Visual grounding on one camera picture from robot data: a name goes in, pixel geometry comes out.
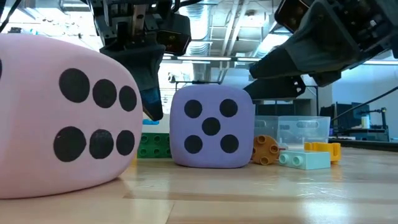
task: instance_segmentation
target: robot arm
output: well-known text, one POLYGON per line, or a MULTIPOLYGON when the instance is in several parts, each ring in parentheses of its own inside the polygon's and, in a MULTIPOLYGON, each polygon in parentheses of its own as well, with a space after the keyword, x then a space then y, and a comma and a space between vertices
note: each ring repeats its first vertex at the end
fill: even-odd
POLYGON ((276 98, 295 98, 305 89, 300 75, 323 87, 385 51, 398 58, 396 12, 398 0, 283 0, 275 19, 294 34, 251 67, 258 80, 246 90, 261 95, 271 83, 289 91, 276 98))
POLYGON ((179 7, 198 3, 172 0, 82 0, 93 13, 99 51, 124 65, 140 90, 144 112, 163 117, 157 73, 164 53, 183 55, 191 41, 190 20, 179 7))

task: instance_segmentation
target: lego brick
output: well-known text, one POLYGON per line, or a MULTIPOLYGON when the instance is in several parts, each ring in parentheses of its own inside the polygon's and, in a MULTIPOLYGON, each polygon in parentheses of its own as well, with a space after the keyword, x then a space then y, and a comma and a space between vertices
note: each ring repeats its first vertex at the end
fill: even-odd
POLYGON ((324 142, 305 142, 305 151, 329 152, 330 161, 337 163, 341 160, 341 145, 340 143, 324 143, 324 142))
POLYGON ((169 134, 143 133, 138 158, 171 158, 169 134))
POLYGON ((330 168, 329 152, 280 151, 279 164, 296 169, 330 168))
POLYGON ((252 161, 260 165, 269 165, 278 160, 278 144, 270 136, 259 135, 254 138, 252 161))

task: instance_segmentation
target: table surface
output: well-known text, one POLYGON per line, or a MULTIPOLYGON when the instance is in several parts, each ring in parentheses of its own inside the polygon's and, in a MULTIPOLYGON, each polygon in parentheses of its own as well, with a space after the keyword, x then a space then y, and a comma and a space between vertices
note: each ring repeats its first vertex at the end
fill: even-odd
POLYGON ((192 169, 146 159, 120 178, 50 197, 0 200, 0 223, 398 223, 398 154, 343 149, 331 169, 192 169))

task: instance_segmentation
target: light blue lego brick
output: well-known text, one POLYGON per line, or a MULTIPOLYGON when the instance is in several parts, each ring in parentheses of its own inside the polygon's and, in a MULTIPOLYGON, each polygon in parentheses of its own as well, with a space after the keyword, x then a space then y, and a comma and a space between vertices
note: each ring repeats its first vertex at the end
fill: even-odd
POLYGON ((280 151, 279 164, 291 168, 312 170, 330 168, 329 152, 280 151))

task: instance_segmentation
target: orange lego piece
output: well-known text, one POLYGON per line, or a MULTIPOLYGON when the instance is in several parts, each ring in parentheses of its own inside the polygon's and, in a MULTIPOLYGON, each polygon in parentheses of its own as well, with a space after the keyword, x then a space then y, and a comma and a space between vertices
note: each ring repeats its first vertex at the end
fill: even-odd
POLYGON ((340 143, 305 142, 304 150, 305 151, 329 152, 330 161, 332 164, 338 163, 338 161, 341 159, 340 143))
POLYGON ((279 148, 275 139, 270 136, 259 135, 254 138, 251 159, 256 164, 269 165, 278 160, 279 148))

